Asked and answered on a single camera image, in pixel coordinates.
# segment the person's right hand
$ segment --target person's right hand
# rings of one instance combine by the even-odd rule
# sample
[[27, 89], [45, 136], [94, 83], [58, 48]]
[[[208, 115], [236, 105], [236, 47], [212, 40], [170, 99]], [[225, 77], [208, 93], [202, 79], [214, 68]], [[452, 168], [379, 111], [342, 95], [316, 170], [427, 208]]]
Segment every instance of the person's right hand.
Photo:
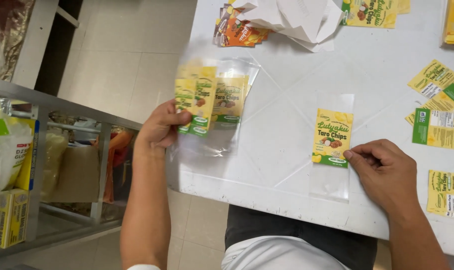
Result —
[[389, 215], [406, 217], [420, 210], [417, 164], [397, 145], [381, 139], [344, 152], [360, 177], [367, 195]]

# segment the white shirt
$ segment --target white shirt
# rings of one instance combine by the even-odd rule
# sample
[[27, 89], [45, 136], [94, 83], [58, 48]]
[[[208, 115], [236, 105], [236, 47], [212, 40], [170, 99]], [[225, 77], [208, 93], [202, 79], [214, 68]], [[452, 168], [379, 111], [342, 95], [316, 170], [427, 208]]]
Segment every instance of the white shirt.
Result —
[[[334, 257], [308, 242], [291, 236], [260, 236], [230, 246], [222, 270], [350, 270]], [[128, 270], [159, 270], [153, 265], [135, 265]]]

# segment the hand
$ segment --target hand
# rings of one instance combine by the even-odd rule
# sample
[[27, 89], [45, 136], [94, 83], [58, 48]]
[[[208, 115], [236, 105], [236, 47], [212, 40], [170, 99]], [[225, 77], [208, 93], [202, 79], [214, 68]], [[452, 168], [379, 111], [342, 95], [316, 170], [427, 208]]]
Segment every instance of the hand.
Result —
[[177, 139], [177, 125], [186, 125], [191, 120], [192, 114], [187, 111], [176, 113], [175, 99], [162, 103], [143, 124], [136, 144], [143, 144], [142, 147], [167, 148]]
[[404, 218], [420, 209], [417, 198], [417, 164], [397, 145], [381, 139], [344, 152], [360, 177], [367, 195], [390, 218]]

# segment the black pants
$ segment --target black pants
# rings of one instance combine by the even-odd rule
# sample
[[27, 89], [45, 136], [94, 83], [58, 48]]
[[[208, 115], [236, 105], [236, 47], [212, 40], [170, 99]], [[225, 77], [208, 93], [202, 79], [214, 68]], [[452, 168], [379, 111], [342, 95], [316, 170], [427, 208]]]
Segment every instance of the black pants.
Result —
[[351, 270], [372, 270], [377, 254], [377, 238], [230, 205], [225, 249], [259, 236], [301, 238]]

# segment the metal shelf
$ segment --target metal shelf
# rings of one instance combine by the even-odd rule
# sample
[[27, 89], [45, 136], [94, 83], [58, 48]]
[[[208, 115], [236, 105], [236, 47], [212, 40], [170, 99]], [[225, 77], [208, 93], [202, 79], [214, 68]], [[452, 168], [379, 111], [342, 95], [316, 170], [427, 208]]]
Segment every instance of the metal shelf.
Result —
[[[29, 254], [30, 251], [40, 250], [67, 243], [83, 237], [98, 234], [107, 230], [113, 230], [121, 225], [121, 220], [102, 222], [102, 203], [105, 189], [105, 179], [107, 175], [108, 149], [110, 142], [110, 131], [112, 126], [123, 126], [133, 130], [140, 130], [141, 124], [133, 122], [112, 114], [85, 107], [52, 95], [47, 95], [23, 86], [0, 80], [0, 98], [9, 98], [31, 103], [38, 107], [36, 119], [40, 122], [37, 158], [35, 166], [33, 189], [30, 191], [30, 206], [27, 220], [26, 241], [19, 243], [8, 249], [0, 249], [0, 261], [16, 261], [20, 254]], [[48, 114], [52, 111], [60, 111], [63, 114], [80, 116], [95, 119], [102, 123], [99, 134], [99, 154], [100, 154], [100, 179], [98, 201], [92, 203], [90, 217], [72, 213], [51, 205], [41, 203], [40, 192], [42, 190], [43, 167], [45, 162], [45, 138], [48, 124]], [[64, 125], [59, 126], [64, 129], [78, 130], [77, 127]], [[58, 231], [49, 234], [39, 233], [39, 216], [50, 215], [66, 220], [73, 224], [73, 228], [66, 231]]]

